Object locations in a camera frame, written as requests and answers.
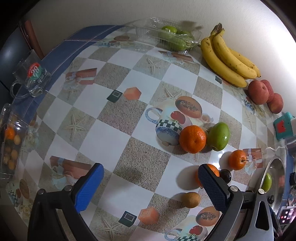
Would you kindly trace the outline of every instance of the orange fruit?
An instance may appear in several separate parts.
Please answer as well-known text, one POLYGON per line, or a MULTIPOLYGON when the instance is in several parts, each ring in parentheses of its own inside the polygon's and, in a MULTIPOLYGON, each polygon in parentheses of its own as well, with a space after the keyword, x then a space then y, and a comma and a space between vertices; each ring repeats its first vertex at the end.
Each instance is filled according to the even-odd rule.
POLYGON ((205 147, 206 134, 199 126, 187 126, 180 133, 179 143, 184 151, 195 154, 205 147))
POLYGON ((13 140, 15 137, 15 130, 11 127, 7 127, 5 130, 5 137, 9 140, 13 140))
POLYGON ((233 151, 228 158, 229 166, 235 171, 242 169, 247 163, 247 161, 247 155, 242 150, 233 151))
MULTIPOLYGON (((207 164, 207 165, 208 165, 209 168, 213 171, 213 173, 215 173, 215 175, 216 175, 217 177, 220 176, 220 174, 219 174, 219 170, 218 170, 214 165, 212 165, 212 164, 207 164)), ((200 180, 199 180, 199 178, 198 178, 198 170, 195 172, 195 181, 196 181, 196 183, 197 183, 201 188, 203 188, 202 183, 200 182, 200 180)))

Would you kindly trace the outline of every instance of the mug logo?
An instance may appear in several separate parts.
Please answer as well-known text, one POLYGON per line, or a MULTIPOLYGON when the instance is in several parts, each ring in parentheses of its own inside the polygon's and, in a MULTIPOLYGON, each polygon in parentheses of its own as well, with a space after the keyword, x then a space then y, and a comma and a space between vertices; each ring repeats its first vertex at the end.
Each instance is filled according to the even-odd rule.
POLYGON ((28 70, 28 77, 31 80, 36 80, 41 76, 41 66, 38 63, 33 63, 28 70))

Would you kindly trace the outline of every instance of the peach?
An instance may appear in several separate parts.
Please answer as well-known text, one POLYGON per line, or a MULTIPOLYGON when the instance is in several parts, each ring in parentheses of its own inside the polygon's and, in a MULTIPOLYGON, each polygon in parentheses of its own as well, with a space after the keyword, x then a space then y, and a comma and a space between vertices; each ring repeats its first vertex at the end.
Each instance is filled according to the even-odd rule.
POLYGON ((264 104, 268 100, 268 89, 266 85, 259 80, 253 80, 249 84, 248 92, 255 104, 264 104))
POLYGON ((272 87, 271 87, 268 80, 261 80, 261 82, 263 82, 266 85, 267 89, 268 89, 269 96, 268 96, 268 99, 266 101, 268 103, 268 102, 272 101, 272 99, 274 98, 274 90, 272 89, 272 87))
POLYGON ((274 98, 272 99, 272 101, 267 103, 267 105, 272 113, 278 114, 282 111, 284 107, 283 98, 280 94, 274 93, 274 98))

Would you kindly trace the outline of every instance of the bolt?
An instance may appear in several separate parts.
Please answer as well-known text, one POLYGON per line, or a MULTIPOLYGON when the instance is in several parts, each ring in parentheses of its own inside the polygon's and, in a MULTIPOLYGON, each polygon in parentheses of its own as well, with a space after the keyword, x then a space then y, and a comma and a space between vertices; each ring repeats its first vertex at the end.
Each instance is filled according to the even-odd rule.
POLYGON ((66 192, 69 192, 69 191, 72 190, 72 186, 71 186, 71 185, 67 185, 67 186, 64 187, 64 190, 65 190, 66 192))
POLYGON ((233 192, 237 192, 238 191, 238 188, 236 186, 231 186, 230 187, 230 190, 233 191, 233 192))
POLYGON ((44 193, 44 191, 45 191, 44 189, 39 189, 37 193, 38 193, 38 195, 42 195, 44 193))
POLYGON ((258 192, 259 192, 259 194, 261 194, 261 195, 265 193, 265 191, 264 191, 262 188, 258 189, 258 192))

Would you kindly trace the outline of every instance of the printed cup handle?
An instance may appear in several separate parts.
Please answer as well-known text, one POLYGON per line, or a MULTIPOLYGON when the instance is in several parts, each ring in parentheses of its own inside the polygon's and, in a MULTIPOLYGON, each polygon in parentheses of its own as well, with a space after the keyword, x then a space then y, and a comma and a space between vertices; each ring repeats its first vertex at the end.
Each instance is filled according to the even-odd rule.
POLYGON ((30 93, 28 92, 28 93, 26 93, 26 94, 24 94, 24 95, 22 95, 22 96, 16 96, 14 93, 13 93, 13 87, 16 85, 16 84, 22 84, 20 81, 18 81, 18 80, 15 80, 13 83, 12 83, 12 85, 10 86, 10 95, 14 98, 14 99, 24 99, 24 98, 26 98, 28 95, 30 95, 30 93))
POLYGON ((150 122, 152 122, 152 123, 154 123, 155 125, 158 123, 158 120, 153 120, 153 119, 151 119, 149 116, 148 116, 148 112, 150 111, 150 110, 154 110, 154 111, 156 111, 158 114, 159 114, 159 116, 161 115, 161 113, 163 112, 161 109, 159 109, 159 108, 155 108, 155 107, 151 107, 151 108, 148 108, 147 110, 146 110, 146 112, 145 112, 145 116, 146 116, 146 118, 147 118, 147 120, 149 120, 150 122))
POLYGON ((169 230, 169 231, 166 231, 166 232, 165 232, 165 239, 168 240, 168 241, 176 241, 176 240, 178 239, 178 236, 175 237, 174 239, 170 239, 170 238, 168 237, 168 234, 169 234, 170 232, 172 232, 172 231, 175 231, 175 230, 177 230, 177 233, 178 233, 178 234, 180 234, 181 231, 182 231, 182 229, 171 229, 171 230, 169 230))

